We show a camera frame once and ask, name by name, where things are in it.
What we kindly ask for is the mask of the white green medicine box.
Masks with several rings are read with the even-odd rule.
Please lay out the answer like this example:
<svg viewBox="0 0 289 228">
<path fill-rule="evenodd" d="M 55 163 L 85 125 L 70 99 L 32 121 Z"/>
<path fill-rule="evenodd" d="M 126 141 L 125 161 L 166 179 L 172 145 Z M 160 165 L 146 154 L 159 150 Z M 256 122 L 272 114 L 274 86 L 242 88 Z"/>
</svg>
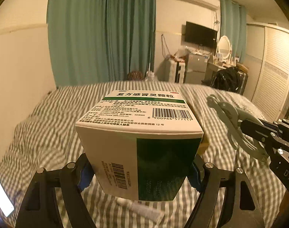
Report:
<svg viewBox="0 0 289 228">
<path fill-rule="evenodd" d="M 75 129 L 104 193 L 136 201 L 173 200 L 203 136 L 178 91 L 114 90 Z"/>
</svg>

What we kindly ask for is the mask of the white phone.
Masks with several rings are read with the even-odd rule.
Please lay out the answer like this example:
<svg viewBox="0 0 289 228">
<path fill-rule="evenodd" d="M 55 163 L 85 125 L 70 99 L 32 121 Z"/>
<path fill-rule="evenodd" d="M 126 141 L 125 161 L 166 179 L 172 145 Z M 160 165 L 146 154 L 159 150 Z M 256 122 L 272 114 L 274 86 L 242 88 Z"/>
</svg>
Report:
<svg viewBox="0 0 289 228">
<path fill-rule="evenodd" d="M 5 217 L 8 217 L 13 211 L 14 206 L 11 203 L 10 199 L 8 198 L 7 194 L 5 193 L 1 183 L 0 183 L 0 209 Z"/>
</svg>

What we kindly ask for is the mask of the black backpack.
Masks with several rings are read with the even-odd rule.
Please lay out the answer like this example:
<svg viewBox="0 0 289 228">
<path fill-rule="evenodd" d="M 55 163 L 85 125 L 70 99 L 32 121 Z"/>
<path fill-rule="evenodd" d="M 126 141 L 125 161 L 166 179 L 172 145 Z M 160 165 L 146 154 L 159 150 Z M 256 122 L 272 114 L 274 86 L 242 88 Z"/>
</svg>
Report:
<svg viewBox="0 0 289 228">
<path fill-rule="evenodd" d="M 242 79 L 235 67 L 229 67 L 217 71 L 210 79 L 203 80 L 202 84 L 214 89 L 238 93 L 241 88 Z"/>
</svg>

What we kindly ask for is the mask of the checkered bed sheet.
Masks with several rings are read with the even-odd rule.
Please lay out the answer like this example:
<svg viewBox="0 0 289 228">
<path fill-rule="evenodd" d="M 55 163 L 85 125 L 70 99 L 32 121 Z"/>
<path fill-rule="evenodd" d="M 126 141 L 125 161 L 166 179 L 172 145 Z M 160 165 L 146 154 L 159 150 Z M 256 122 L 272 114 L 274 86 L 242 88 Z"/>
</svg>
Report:
<svg viewBox="0 0 289 228">
<path fill-rule="evenodd" d="M 220 169 L 241 167 L 247 174 L 263 213 L 265 227 L 271 227 L 279 212 L 286 188 L 270 170 L 270 160 L 260 162 L 240 147 L 234 150 L 228 140 L 228 129 L 217 113 L 207 105 L 207 96 L 229 102 L 235 107 L 264 118 L 262 112 L 246 97 L 208 86 L 168 82 L 116 81 L 86 86 L 64 86 L 48 94 L 15 128 L 13 141 L 0 163 L 0 183 L 14 206 L 6 217 L 0 217 L 15 227 L 18 212 L 35 171 L 61 169 L 76 161 L 83 147 L 74 129 L 75 122 L 103 97 L 115 89 L 139 89 L 180 92 L 191 107 L 209 146 L 202 158 Z M 114 196 L 105 194 L 94 177 L 82 193 L 87 209 L 97 227 L 184 227 L 199 193 L 185 179 L 172 202 L 140 202 L 161 209 L 165 216 L 160 224 L 119 206 Z"/>
</svg>

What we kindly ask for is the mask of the wooden dressing table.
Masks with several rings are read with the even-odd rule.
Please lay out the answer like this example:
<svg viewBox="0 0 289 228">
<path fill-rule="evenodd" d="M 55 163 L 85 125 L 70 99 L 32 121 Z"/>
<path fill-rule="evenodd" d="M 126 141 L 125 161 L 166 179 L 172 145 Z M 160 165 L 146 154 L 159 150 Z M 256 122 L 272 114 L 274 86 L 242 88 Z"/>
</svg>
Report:
<svg viewBox="0 0 289 228">
<path fill-rule="evenodd" d="M 232 61 L 219 60 L 216 57 L 210 58 L 206 67 L 206 77 L 211 77 L 219 70 L 224 70 L 229 67 L 235 67 L 238 71 L 248 73 L 249 69 L 241 63 L 234 63 Z"/>
</svg>

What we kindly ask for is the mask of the white louvered wardrobe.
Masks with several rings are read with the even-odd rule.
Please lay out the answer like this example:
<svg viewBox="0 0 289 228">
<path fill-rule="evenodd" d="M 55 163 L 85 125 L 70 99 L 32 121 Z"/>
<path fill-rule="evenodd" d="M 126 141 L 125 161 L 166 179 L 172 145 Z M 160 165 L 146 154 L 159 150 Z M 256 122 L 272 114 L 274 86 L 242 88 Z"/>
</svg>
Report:
<svg viewBox="0 0 289 228">
<path fill-rule="evenodd" d="M 268 121 L 277 120 L 289 93 L 289 30 L 266 23 L 248 23 L 243 64 L 248 69 L 244 96 Z"/>
</svg>

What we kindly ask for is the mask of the white tube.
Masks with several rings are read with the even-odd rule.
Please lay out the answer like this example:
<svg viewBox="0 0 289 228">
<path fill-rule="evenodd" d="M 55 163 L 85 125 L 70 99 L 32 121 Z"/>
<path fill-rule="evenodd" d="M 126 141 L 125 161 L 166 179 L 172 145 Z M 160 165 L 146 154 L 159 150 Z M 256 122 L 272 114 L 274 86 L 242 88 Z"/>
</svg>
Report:
<svg viewBox="0 0 289 228">
<path fill-rule="evenodd" d="M 165 216 L 165 213 L 163 211 L 160 211 L 153 207 L 139 204 L 136 201 L 124 198 L 117 198 L 116 201 L 120 206 L 126 207 L 130 211 L 140 216 L 143 216 L 144 218 L 147 218 L 155 223 L 160 223 Z"/>
</svg>

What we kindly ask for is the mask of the white oval mirror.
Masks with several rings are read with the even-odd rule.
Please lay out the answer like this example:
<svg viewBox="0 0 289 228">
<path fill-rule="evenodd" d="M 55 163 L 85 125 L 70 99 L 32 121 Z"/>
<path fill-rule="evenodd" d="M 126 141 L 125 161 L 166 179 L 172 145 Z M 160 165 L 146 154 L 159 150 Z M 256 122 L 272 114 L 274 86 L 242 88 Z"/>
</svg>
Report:
<svg viewBox="0 0 289 228">
<path fill-rule="evenodd" d="M 232 44 L 227 36 L 221 36 L 218 45 L 217 53 L 222 56 L 224 60 L 228 59 L 232 52 Z"/>
</svg>

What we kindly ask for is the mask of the grey mini fridge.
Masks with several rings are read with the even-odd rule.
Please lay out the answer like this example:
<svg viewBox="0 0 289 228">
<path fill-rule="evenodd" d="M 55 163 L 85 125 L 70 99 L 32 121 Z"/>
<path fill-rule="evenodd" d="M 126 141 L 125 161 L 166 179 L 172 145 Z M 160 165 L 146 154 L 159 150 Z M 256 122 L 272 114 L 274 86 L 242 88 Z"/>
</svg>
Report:
<svg viewBox="0 0 289 228">
<path fill-rule="evenodd" d="M 202 55 L 188 54 L 184 82 L 187 84 L 202 84 L 205 78 L 207 59 Z"/>
</svg>

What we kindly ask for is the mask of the white suitcase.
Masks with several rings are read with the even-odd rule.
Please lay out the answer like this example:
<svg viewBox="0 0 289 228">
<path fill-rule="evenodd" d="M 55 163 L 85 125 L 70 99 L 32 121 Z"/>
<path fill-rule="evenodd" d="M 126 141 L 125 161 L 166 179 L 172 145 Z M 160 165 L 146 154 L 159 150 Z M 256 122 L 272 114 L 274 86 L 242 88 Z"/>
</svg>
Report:
<svg viewBox="0 0 289 228">
<path fill-rule="evenodd" d="M 184 83 L 185 62 L 168 59 L 165 61 L 165 81 L 172 83 Z"/>
</svg>

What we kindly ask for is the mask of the green side curtain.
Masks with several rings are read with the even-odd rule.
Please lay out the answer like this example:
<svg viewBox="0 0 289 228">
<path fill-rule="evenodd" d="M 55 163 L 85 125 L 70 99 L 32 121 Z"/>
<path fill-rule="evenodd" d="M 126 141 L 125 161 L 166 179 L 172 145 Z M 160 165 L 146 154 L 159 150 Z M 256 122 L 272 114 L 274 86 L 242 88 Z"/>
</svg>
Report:
<svg viewBox="0 0 289 228">
<path fill-rule="evenodd" d="M 247 43 L 247 10 L 232 0 L 220 0 L 220 36 L 227 36 L 232 44 L 233 59 L 243 63 Z"/>
</svg>

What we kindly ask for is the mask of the large water bottle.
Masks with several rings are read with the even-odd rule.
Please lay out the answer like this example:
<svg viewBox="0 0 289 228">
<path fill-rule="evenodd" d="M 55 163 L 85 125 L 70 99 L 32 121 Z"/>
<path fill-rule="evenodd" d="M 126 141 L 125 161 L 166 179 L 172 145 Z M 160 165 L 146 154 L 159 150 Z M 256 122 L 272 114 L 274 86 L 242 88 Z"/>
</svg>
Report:
<svg viewBox="0 0 289 228">
<path fill-rule="evenodd" d="M 155 76 L 154 72 L 152 72 L 151 70 L 149 70 L 147 73 L 146 73 L 146 76 L 145 76 L 145 81 L 158 81 L 158 78 Z"/>
</svg>

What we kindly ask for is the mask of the brown patterned cushion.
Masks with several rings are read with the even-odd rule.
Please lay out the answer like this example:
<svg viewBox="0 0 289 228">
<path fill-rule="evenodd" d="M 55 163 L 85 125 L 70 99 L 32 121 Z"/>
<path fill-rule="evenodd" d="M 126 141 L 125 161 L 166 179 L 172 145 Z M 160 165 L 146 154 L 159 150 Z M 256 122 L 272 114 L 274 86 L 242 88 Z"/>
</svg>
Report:
<svg viewBox="0 0 289 228">
<path fill-rule="evenodd" d="M 142 81 L 144 79 L 144 76 L 142 72 L 135 70 L 135 71 L 128 73 L 127 79 L 129 81 Z"/>
</svg>

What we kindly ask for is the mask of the black wall television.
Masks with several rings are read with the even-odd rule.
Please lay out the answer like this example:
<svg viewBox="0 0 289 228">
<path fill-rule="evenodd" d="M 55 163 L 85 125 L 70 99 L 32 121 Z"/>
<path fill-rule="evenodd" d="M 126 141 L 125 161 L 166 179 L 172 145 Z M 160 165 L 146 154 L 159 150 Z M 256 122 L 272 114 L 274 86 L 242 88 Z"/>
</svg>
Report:
<svg viewBox="0 0 289 228">
<path fill-rule="evenodd" d="M 185 42 L 215 49 L 217 44 L 217 31 L 199 24 L 186 22 Z"/>
</svg>

